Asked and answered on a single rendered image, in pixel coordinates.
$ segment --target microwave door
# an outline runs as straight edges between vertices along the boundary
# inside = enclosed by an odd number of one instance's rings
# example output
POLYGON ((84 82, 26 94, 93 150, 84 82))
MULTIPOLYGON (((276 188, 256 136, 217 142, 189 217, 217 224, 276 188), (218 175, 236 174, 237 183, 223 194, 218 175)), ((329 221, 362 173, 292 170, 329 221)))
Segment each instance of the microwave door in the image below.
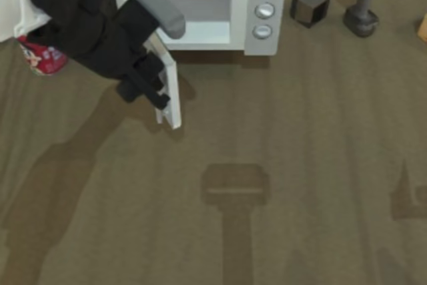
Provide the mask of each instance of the microwave door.
MULTIPOLYGON (((126 1, 116 0, 118 7, 121 7, 126 1)), ((169 37, 179 39, 184 35, 184 16, 169 0, 137 1, 159 21, 160 29, 167 33, 169 37)), ((163 120, 166 119, 173 129, 177 129, 181 127, 177 64, 157 32, 153 33, 144 45, 163 61, 165 70, 161 73, 160 77, 165 87, 161 93, 165 93, 171 99, 164 110, 160 111, 156 109, 157 122, 163 123, 163 120)))

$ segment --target yellow object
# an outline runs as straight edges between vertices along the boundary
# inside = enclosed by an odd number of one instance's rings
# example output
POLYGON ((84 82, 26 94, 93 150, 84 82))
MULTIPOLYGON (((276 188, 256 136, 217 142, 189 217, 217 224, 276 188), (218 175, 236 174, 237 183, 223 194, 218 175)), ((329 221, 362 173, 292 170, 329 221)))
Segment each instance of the yellow object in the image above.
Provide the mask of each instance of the yellow object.
POLYGON ((418 36, 427 43, 427 15, 424 16, 420 30, 418 30, 418 36))

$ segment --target red and white can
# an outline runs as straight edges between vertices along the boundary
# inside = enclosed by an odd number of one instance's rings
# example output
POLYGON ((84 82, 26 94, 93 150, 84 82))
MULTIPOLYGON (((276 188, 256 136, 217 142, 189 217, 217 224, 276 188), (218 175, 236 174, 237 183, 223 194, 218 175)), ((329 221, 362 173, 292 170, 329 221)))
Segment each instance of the red and white can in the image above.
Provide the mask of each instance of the red and white can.
POLYGON ((27 41, 26 36, 18 38, 31 70, 39 76, 58 73, 68 62, 67 56, 53 47, 36 45, 27 41))

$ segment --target white microwave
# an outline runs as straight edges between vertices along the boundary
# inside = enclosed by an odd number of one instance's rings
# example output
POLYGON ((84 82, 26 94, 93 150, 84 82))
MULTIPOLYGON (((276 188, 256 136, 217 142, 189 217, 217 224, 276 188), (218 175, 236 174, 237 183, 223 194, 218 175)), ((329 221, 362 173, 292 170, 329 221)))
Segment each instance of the white microwave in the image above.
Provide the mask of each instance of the white microwave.
MULTIPOLYGON (((126 0, 117 0, 122 5, 126 0)), ((275 55, 284 0, 170 0, 184 15, 180 39, 158 34, 169 50, 236 50, 275 55)))

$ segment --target silver knob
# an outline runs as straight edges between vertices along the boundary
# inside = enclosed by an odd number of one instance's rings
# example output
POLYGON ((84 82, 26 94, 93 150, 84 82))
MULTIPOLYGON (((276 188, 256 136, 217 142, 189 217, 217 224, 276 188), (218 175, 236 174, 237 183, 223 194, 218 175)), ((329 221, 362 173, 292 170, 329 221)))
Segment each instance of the silver knob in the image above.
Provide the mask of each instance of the silver knob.
POLYGON ((271 3, 263 3, 255 9, 255 14, 258 18, 268 19, 274 16, 276 8, 271 3))
POLYGON ((258 39, 267 39, 273 34, 273 29, 269 25, 257 26, 254 29, 254 36, 258 39))

